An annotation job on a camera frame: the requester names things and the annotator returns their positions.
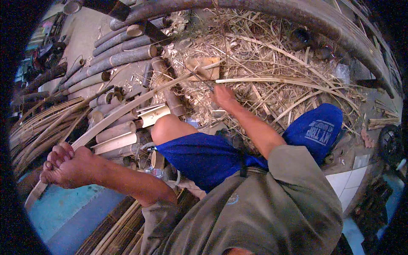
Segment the man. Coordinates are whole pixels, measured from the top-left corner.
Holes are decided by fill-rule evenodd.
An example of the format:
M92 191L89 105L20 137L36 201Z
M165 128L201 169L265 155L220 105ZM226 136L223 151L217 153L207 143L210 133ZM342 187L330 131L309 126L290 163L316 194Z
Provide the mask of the man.
M264 158L198 133L174 115L160 118L152 130L158 151L207 192L180 222L175 194L163 181L85 147L74 152L67 143L55 146L41 181L64 188L98 184L136 198L146 219L142 254L330 254L341 234L342 210L316 162L340 131L341 111L324 104L288 128L288 143L306 148L287 145L227 87L216 86L211 97L240 122Z

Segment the blue shorts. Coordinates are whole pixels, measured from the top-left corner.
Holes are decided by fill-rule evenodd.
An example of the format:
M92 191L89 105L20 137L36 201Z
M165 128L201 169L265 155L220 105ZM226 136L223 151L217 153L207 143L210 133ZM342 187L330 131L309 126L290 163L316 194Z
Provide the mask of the blue shorts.
M306 146L320 165L334 144L342 122L340 109L322 104L297 118L282 137L289 145ZM241 153L221 136L195 133L158 145L157 150L206 193L241 170L243 164L268 170L264 157Z

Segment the hand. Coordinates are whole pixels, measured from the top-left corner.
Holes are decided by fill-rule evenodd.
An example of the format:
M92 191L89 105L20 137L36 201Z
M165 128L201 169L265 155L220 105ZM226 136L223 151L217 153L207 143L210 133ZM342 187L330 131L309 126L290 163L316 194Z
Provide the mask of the hand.
M234 92L224 85L215 85L214 93L211 93L210 97L214 103L229 113L232 112L234 105L239 104L235 99Z
M78 188L96 183L103 159L82 146L75 152L71 145L62 142L53 147L44 162L40 180L62 188Z

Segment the gray t-shirt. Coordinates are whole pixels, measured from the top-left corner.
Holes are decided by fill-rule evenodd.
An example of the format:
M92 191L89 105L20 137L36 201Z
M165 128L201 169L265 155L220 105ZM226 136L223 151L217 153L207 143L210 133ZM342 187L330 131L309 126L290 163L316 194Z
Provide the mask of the gray t-shirt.
M143 208L142 254L330 254L343 226L341 204L306 147L275 148L268 167L228 177L180 222L171 203Z

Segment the white tile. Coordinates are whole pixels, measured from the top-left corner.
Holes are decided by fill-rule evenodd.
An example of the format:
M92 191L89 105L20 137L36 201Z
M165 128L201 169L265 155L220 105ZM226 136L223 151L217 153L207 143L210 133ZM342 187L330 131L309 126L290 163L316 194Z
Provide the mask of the white tile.
M348 205L350 204L351 200L353 199L354 195L357 192L358 187L355 188L345 188L343 193L340 196L341 207L343 208L343 212L347 209Z
M341 193L346 187L350 175L351 171L344 173L336 173L334 175L326 175L326 179L329 181L330 185L333 187L338 197L340 197Z
M346 188L354 188L354 187L360 186L361 181L363 180L363 177L366 173L366 170L367 170L367 167L365 166L365 167L351 171L351 175L346 184Z
M355 157L354 164L353 164L353 170L367 166L369 160L370 160L370 154Z

